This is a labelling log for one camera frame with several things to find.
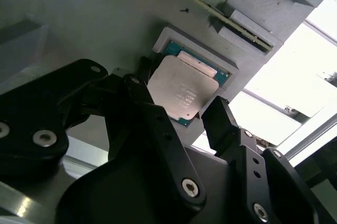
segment small screw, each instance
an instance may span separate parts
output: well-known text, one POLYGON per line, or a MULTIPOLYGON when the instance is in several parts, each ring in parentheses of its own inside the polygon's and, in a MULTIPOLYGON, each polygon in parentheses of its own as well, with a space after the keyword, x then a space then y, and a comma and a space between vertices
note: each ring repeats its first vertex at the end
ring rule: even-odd
POLYGON ((278 158, 281 158, 281 157, 282 157, 281 154, 280 154, 278 151, 273 150, 273 152, 274 152, 274 154, 275 154, 278 158))
POLYGON ((190 10, 188 8, 180 10, 180 12, 186 12, 187 14, 190 12, 190 10))
POLYGON ((248 137, 253 138, 252 133, 250 133, 248 130, 245 130, 244 133, 245 133, 248 137))
POLYGON ((100 73, 101 69, 99 69, 97 66, 92 66, 91 70, 93 70, 94 72, 100 73))
POLYGON ((140 83, 139 80, 136 79, 136 78, 131 78, 131 80, 132 80, 133 82, 135 82, 136 84, 139 84, 139 83, 140 83))
POLYGON ((33 135, 33 142, 41 147, 49 147, 56 141, 56 135, 50 130, 39 130, 33 135))
POLYGON ((262 222, 268 222, 268 214, 260 204, 254 204, 254 212, 262 222))
POLYGON ((10 131, 11 129, 7 124, 0 122, 0 138, 8 136, 10 131))
POLYGON ((192 198, 195 198, 199 193, 199 188, 196 183, 189 178, 185 178, 182 182, 184 191, 192 198))

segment white surface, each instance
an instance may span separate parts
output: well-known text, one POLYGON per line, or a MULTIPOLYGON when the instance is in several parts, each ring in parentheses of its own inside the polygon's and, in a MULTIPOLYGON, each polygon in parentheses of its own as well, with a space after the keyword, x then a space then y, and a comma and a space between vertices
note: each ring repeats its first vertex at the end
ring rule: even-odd
POLYGON ((278 145, 301 124, 245 93, 230 103, 237 124, 254 135, 278 145))
POLYGON ((337 88, 318 76, 334 72, 337 47, 302 24, 245 89, 313 117, 337 98, 337 88))
POLYGON ((337 0, 324 0, 306 19, 313 26, 337 41, 337 0))
POLYGON ((202 133, 197 140, 192 144, 193 147, 196 147, 197 149, 203 150, 205 152, 215 154, 216 151, 211 149, 209 140, 207 136, 205 135, 206 133, 202 133))
POLYGON ((286 154, 288 151, 294 148, 304 138, 306 138, 309 134, 314 132, 317 128, 319 128, 323 123, 325 123, 335 114, 337 114, 337 105, 335 101, 333 101, 331 102, 330 105, 324 107, 313 118, 311 118, 305 124, 303 124, 301 128, 299 128, 288 139, 282 142, 277 147, 277 149, 281 153, 286 154))
POLYGON ((337 136, 337 125, 332 127, 329 131, 320 136, 316 141, 311 143, 309 146, 307 146, 305 149, 299 152, 296 156, 290 159, 289 160, 290 164, 295 167, 300 162, 305 160, 307 157, 315 153, 318 149, 322 148, 325 144, 327 144, 329 141, 331 141, 331 139, 333 139, 336 136, 337 136))
POLYGON ((101 166, 107 162, 107 151, 77 140, 71 136, 68 136, 68 139, 69 148, 66 153, 67 156, 87 162, 94 166, 101 166))
POLYGON ((83 175, 89 173, 90 171, 92 171, 92 169, 89 169, 87 167, 75 164, 71 161, 68 160, 63 160, 63 166, 66 170, 66 172, 72 176, 73 178, 80 178, 83 175))

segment bright light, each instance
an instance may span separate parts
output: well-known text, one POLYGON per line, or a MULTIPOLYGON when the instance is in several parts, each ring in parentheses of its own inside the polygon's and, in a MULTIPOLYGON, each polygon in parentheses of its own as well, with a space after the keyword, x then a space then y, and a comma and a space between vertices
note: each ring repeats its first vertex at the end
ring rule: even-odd
POLYGON ((29 206, 29 203, 30 203, 30 199, 29 198, 25 198, 22 203, 21 203, 21 206, 19 207, 18 211, 17 211, 17 214, 19 217, 24 217, 25 216, 25 212, 26 212, 26 209, 28 208, 29 206))
POLYGON ((321 111, 319 111, 313 118, 308 120, 301 128, 287 138, 287 140, 281 143, 277 147, 278 151, 282 154, 286 154, 335 114, 337 114, 337 105, 335 102, 332 102, 330 105, 325 106, 321 111))
POLYGON ((337 72, 337 47, 301 25, 245 89, 284 108, 313 117, 337 98, 322 75, 337 72))
POLYGON ((337 41, 337 0, 324 0, 307 21, 337 41))
POLYGON ((262 139, 280 144, 301 124, 245 93, 239 93, 230 103, 237 124, 262 139))
POLYGON ((307 146, 305 149, 301 150, 296 156, 289 160, 292 166, 296 166, 305 160, 307 157, 311 156, 315 153, 318 149, 322 148, 325 144, 331 141, 334 137, 337 136, 337 125, 332 127, 326 133, 324 133, 321 137, 316 139, 313 143, 307 146))
POLYGON ((207 135, 204 135, 205 133, 202 133, 197 140, 192 144, 192 146, 203 150, 205 152, 211 153, 211 154, 215 154, 216 151, 211 149, 210 144, 209 144, 209 140, 207 138, 207 135))

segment screw head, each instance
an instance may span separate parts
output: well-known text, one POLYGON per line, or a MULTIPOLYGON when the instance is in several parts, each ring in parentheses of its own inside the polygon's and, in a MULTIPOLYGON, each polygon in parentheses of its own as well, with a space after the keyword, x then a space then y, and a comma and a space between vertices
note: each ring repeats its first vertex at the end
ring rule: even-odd
POLYGON ((281 154, 280 154, 278 151, 273 150, 273 152, 274 152, 274 154, 275 154, 278 158, 281 158, 281 157, 282 157, 281 154))
POLYGON ((192 198, 195 198, 199 194, 199 188, 193 180, 185 178, 182 182, 184 191, 192 198))
POLYGON ((245 130, 244 133, 245 133, 249 138, 253 138, 253 134, 250 133, 248 130, 245 130))
POLYGON ((264 210, 264 208, 258 203, 255 203, 253 207, 254 207, 254 212, 258 216, 258 218, 262 222, 267 223, 268 222, 268 214, 264 210))
POLYGON ((93 70, 94 72, 97 72, 97 73, 100 73, 101 72, 101 69, 99 69, 97 66, 92 66, 90 67, 91 70, 93 70))
POLYGON ((39 130, 33 135, 33 142, 41 147, 49 147, 55 144, 57 137, 50 130, 39 130))
POLYGON ((136 84, 139 84, 139 83, 140 83, 139 80, 136 79, 136 78, 131 78, 131 80, 132 80, 133 82, 135 82, 136 84))
POLYGON ((11 129, 9 128, 9 125, 0 122, 0 138, 4 138, 8 136, 11 129))

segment mounting hole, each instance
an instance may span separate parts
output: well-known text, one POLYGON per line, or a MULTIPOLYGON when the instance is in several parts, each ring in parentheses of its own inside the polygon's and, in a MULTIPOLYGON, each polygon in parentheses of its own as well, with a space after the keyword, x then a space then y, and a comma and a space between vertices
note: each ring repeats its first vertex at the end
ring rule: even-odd
POLYGON ((50 130, 39 130, 33 135, 33 142, 41 147, 49 147, 55 144, 57 137, 50 130))
POLYGON ((254 158, 253 157, 253 161, 258 165, 260 162, 256 159, 256 158, 254 158))
POLYGON ((8 136, 10 130, 7 124, 0 122, 0 138, 8 136))
POLYGON ((171 136, 170 134, 168 134, 168 133, 165 133, 165 134, 164 134, 164 138, 165 138, 166 140, 168 140, 168 141, 171 141, 171 140, 172 140, 172 136, 171 136))
POLYGON ((254 175, 255 175, 257 178, 261 178, 260 173, 258 173, 256 170, 254 171, 254 175))
POLYGON ((161 115, 156 115, 156 119, 159 120, 159 121, 162 121, 163 117, 161 115))
POLYGON ((185 178, 182 181, 182 187, 187 195, 192 198, 195 198, 199 194, 199 188, 192 179, 185 178))
POLYGON ((281 154, 280 154, 278 151, 276 151, 276 150, 273 150, 273 153, 274 153, 278 158, 281 158, 281 157, 282 157, 281 154))
POLYGON ((132 80, 133 82, 135 82, 136 84, 139 84, 139 83, 140 83, 139 80, 136 79, 136 78, 134 78, 134 77, 132 77, 131 80, 132 80))
POLYGON ((263 222, 263 223, 267 223, 269 218, 268 218, 268 214, 265 211, 265 209, 258 203, 255 203, 254 206, 254 212, 255 214, 258 216, 258 218, 263 222))
POLYGON ((101 69, 99 69, 97 66, 92 66, 90 67, 91 70, 93 70, 94 72, 100 73, 101 69))

